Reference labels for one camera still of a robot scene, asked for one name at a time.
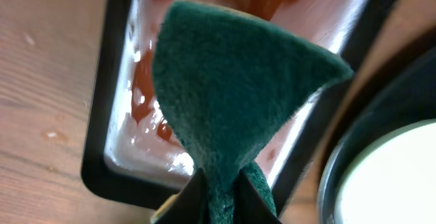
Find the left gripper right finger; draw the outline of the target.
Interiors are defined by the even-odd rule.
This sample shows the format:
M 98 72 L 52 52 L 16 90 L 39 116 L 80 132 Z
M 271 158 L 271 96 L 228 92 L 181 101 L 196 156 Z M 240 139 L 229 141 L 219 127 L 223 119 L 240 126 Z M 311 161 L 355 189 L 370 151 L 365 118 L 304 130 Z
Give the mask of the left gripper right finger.
M 234 191 L 235 224 L 281 224 L 243 171 L 240 171 L 234 183 Z

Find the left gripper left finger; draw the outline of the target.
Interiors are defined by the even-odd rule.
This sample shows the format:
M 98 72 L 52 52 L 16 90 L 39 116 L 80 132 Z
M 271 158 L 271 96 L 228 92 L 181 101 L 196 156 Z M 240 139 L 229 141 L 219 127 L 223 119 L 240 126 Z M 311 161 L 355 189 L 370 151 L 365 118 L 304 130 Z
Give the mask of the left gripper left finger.
M 196 170 L 180 193 L 172 195 L 153 215 L 153 224 L 201 224 L 207 215 L 207 183 Z

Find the green scrubbing sponge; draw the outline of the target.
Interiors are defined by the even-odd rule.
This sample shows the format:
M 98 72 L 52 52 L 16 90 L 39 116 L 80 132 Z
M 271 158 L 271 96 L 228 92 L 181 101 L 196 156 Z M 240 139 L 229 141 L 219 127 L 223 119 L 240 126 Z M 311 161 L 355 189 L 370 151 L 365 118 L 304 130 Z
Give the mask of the green scrubbing sponge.
M 275 211 L 255 158 L 312 94 L 353 74 L 341 57 L 277 25 L 188 0 L 168 8 L 152 70 L 163 117 L 205 174 L 211 223 L 233 222 L 241 171 Z

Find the light blue plate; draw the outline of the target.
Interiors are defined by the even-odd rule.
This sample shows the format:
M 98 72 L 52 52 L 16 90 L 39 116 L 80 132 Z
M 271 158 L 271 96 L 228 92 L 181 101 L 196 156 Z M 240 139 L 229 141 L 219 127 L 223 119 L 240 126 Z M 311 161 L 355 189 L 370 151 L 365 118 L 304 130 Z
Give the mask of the light blue plate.
M 435 224 L 435 121 L 401 127 L 366 147 L 339 185 L 342 224 Z

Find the black rectangular soapy tray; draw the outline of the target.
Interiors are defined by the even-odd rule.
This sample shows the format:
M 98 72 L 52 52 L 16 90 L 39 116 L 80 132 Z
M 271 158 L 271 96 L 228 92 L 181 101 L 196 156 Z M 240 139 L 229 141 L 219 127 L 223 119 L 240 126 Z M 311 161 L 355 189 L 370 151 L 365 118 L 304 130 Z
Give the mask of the black rectangular soapy tray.
M 292 30 L 340 54 L 358 70 L 396 0 L 300 0 Z M 192 162 L 178 146 L 152 135 L 129 137 L 134 67 L 150 42 L 148 0 L 108 0 L 81 176 L 94 194 L 157 209 L 187 183 Z M 311 164 L 349 82 L 311 96 L 261 152 L 277 212 L 282 212 Z

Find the black round tray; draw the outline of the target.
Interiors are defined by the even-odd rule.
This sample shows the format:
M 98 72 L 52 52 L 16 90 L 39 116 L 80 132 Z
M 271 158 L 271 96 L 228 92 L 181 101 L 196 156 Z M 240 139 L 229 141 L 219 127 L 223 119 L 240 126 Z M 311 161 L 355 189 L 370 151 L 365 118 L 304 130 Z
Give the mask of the black round tray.
M 434 118 L 435 48 L 432 47 L 376 95 L 331 152 L 317 194 L 320 223 L 334 223 L 341 179 L 358 154 L 392 131 Z

